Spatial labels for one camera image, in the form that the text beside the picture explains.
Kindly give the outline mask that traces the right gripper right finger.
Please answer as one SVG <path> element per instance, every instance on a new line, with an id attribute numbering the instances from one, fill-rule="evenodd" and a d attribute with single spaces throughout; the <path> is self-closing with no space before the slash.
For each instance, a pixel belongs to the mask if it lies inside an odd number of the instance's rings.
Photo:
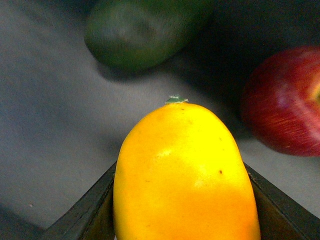
<path id="1" fill-rule="evenodd" d="M 320 219 L 245 165 L 255 196 L 262 240 L 319 240 Z"/>

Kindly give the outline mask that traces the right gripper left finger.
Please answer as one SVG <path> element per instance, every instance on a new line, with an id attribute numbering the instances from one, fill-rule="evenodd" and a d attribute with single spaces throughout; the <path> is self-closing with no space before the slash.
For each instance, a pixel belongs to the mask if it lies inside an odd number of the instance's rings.
<path id="1" fill-rule="evenodd" d="M 114 163 L 98 181 L 41 236 L 42 240 L 113 240 Z"/>

